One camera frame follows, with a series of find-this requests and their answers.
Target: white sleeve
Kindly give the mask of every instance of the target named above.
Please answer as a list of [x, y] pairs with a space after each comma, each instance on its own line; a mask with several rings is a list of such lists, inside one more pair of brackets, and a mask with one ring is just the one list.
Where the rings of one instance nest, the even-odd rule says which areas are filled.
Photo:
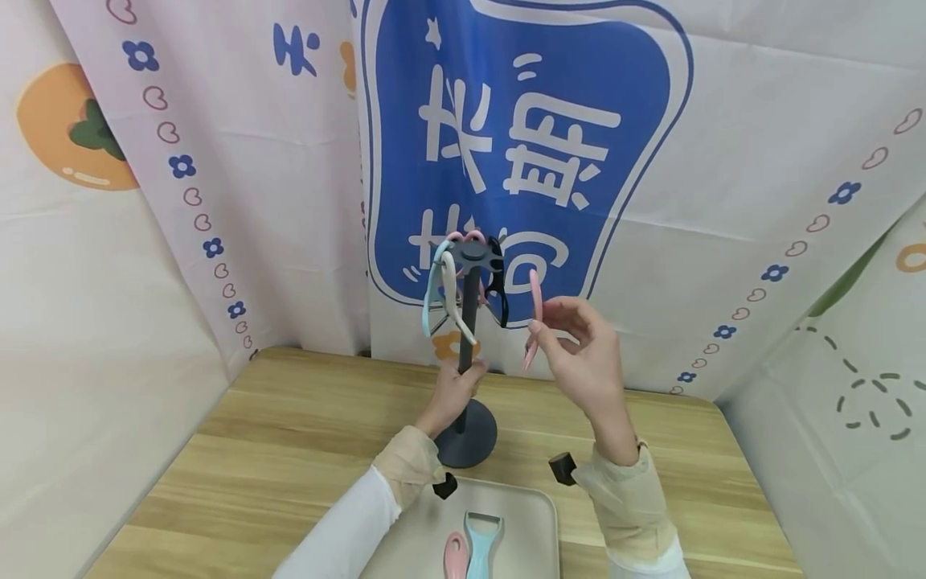
[[631, 563], [621, 561], [609, 549], [607, 552], [609, 563], [608, 579], [691, 579], [685, 559], [682, 556], [682, 545], [675, 537], [671, 547], [663, 553], [655, 563]]
[[273, 579], [357, 579], [399, 517], [393, 491], [376, 467], [325, 513]]

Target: black object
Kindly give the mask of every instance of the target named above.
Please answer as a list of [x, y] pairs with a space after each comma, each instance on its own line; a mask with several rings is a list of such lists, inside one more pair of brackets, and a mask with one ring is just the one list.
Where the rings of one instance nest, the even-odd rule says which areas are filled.
[[576, 461], [572, 459], [572, 455], [568, 452], [557, 454], [550, 459], [550, 470], [553, 471], [553, 476], [557, 478], [557, 482], [561, 485], [573, 486], [576, 484], [576, 480], [572, 478], [572, 471], [575, 471], [576, 468]]
[[447, 500], [448, 497], [454, 494], [458, 486], [457, 478], [448, 472], [442, 483], [433, 485], [434, 494], [440, 497], [441, 500]]
[[[482, 264], [490, 257], [489, 246], [470, 240], [455, 244], [454, 261], [463, 267], [463, 323], [476, 328], [476, 312], [479, 309], [479, 280]], [[460, 357], [457, 371], [463, 373], [472, 366], [472, 344], [466, 338], [460, 339]], [[498, 438], [495, 417], [478, 400], [471, 399], [463, 413], [449, 428], [437, 435], [437, 458], [444, 466], [468, 469], [489, 458]]]
[[485, 298], [488, 299], [489, 294], [492, 292], [498, 294], [498, 298], [502, 303], [502, 315], [498, 318], [498, 325], [507, 328], [508, 296], [505, 294], [505, 258], [502, 254], [502, 242], [498, 241], [497, 237], [490, 236], [485, 243], [492, 252], [492, 259], [489, 262], [492, 266], [492, 281], [489, 283], [489, 286], [485, 288]]

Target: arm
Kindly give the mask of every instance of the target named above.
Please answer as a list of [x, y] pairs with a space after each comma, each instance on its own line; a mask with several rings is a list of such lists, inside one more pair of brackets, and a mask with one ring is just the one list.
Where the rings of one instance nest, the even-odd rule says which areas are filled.
[[[583, 299], [544, 303], [531, 339], [546, 354], [560, 390], [585, 412], [594, 431], [592, 461], [573, 474], [592, 499], [605, 537], [611, 579], [688, 579], [675, 525], [646, 443], [624, 402], [619, 339]], [[553, 329], [569, 333], [557, 338]]]
[[432, 440], [463, 411], [486, 370], [477, 361], [460, 376], [452, 366], [443, 366], [431, 402], [415, 425], [406, 426], [390, 441], [273, 579], [357, 579], [382, 538], [425, 485], [444, 481], [444, 467]]

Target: tabletop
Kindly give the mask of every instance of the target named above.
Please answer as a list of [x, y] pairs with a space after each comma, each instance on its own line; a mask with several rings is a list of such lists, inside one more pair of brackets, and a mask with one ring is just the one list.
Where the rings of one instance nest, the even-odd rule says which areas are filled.
[[[427, 402], [437, 370], [290, 348], [261, 350], [100, 555], [87, 577], [270, 577], [328, 507]], [[469, 478], [546, 492], [562, 577], [607, 576], [578, 486], [547, 461], [589, 459], [592, 430], [549, 382], [489, 374], [478, 398], [498, 441]], [[691, 575], [802, 577], [722, 414], [704, 400], [628, 392]]]

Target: white tray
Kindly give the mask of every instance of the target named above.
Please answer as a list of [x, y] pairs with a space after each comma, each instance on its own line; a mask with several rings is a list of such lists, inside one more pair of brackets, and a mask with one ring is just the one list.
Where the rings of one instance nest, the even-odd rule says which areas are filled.
[[557, 508], [545, 493], [457, 477], [459, 488], [441, 500], [427, 486], [382, 540], [362, 579], [443, 579], [444, 544], [454, 531], [467, 536], [467, 510], [505, 520], [490, 558], [490, 579], [559, 579]]

